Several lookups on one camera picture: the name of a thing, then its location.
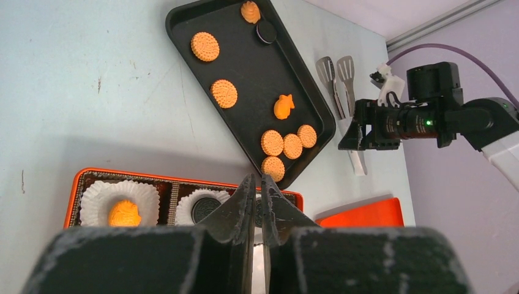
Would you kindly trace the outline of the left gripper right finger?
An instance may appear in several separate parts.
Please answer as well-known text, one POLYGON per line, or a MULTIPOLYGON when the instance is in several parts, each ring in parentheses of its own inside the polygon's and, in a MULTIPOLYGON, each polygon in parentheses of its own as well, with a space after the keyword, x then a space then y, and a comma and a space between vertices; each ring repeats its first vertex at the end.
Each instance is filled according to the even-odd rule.
POLYGON ((450 242, 424 227, 324 228, 261 178, 268 293, 471 293, 450 242))

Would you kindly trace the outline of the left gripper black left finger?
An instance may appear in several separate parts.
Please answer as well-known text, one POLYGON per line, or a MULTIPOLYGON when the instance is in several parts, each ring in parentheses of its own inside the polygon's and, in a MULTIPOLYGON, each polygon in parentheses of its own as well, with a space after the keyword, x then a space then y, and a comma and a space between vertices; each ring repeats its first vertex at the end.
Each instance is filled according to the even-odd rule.
POLYGON ((46 247, 23 293, 250 293, 256 178, 188 227, 75 227, 46 247))

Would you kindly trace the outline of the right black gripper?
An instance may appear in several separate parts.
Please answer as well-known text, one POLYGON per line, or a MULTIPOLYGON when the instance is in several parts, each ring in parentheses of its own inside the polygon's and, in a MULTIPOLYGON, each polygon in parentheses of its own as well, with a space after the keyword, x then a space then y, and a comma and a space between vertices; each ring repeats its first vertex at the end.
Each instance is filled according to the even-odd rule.
POLYGON ((406 79, 393 75, 387 64, 370 74, 379 88, 375 100, 357 100, 340 150, 388 151, 398 149, 403 140, 433 138, 439 148, 449 146, 457 131, 446 115, 463 104, 458 66, 439 62, 409 69, 406 79))

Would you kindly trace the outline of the black sandwich cookie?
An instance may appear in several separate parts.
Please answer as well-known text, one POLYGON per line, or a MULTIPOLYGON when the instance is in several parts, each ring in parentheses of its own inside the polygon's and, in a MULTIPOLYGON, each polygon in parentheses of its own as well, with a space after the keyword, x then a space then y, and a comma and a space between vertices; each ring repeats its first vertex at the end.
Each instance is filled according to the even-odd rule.
POLYGON ((210 213, 215 211, 221 202, 215 198, 204 197, 199 199, 192 207, 192 221, 194 224, 199 223, 210 213))
POLYGON ((262 43, 270 45, 277 40, 277 30, 275 26, 267 20, 259 21, 256 24, 256 35, 262 43))
POLYGON ((263 226, 263 209, 260 198, 255 200, 255 227, 262 228, 263 226))

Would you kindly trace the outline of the orange box lid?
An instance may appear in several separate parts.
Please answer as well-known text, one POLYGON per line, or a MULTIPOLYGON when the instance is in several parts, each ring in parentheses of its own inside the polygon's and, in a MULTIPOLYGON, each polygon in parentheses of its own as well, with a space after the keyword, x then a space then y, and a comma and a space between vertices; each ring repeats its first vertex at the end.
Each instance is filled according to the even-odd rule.
POLYGON ((388 198, 348 209, 315 221, 325 228, 404 227, 398 198, 388 198))

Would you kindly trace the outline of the orange fish cookie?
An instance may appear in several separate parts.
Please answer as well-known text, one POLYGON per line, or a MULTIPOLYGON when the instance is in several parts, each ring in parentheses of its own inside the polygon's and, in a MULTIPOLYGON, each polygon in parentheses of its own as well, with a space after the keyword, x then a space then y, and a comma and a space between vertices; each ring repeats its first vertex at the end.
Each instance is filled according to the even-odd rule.
POLYGON ((282 94, 274 104, 274 115, 277 119, 287 119, 293 109, 295 109, 295 104, 292 95, 282 94))
POLYGON ((112 227, 136 227, 140 222, 138 206, 129 200, 117 202, 108 213, 108 225, 112 227))

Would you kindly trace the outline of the orange compartment box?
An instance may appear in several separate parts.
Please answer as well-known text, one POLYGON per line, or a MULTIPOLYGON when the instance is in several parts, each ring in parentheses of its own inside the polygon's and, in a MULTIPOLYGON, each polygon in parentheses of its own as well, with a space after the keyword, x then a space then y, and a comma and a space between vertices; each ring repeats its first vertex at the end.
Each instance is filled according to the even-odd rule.
POLYGON ((132 205, 140 225, 174 225, 177 206, 189 195, 224 202, 236 189, 235 184, 85 168, 73 180, 63 227, 106 226, 120 202, 132 205))

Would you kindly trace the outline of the black cookie tray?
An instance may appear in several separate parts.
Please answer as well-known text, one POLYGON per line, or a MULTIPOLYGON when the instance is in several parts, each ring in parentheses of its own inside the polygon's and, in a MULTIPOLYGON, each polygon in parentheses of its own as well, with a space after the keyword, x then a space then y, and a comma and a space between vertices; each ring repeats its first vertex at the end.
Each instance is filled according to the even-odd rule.
POLYGON ((297 159, 281 156, 285 175, 278 187, 286 189, 335 135, 335 118, 271 1, 258 1, 261 19, 277 30, 277 40, 267 45, 256 35, 256 26, 240 12, 241 1, 195 1, 171 9, 165 19, 168 37, 206 93, 225 79, 236 87, 236 104, 218 112, 257 170, 266 154, 262 134, 273 129, 294 134, 301 125, 316 130, 317 141, 297 159), (204 62, 192 52, 190 41, 198 32, 212 34, 220 46, 215 61, 204 62), (295 109, 287 119, 277 119, 274 104, 291 94, 295 109))

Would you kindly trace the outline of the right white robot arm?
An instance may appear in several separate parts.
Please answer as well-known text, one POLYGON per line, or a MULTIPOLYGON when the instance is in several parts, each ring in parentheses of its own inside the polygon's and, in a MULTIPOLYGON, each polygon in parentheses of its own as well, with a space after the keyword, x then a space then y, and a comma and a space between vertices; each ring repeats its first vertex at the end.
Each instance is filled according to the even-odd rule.
POLYGON ((465 103, 452 62, 407 70, 407 102, 399 99, 402 79, 388 65, 379 66, 370 78, 379 97, 356 101, 340 150, 395 150, 412 139, 434 139, 445 148, 461 135, 518 187, 518 110, 510 102, 492 97, 465 103))

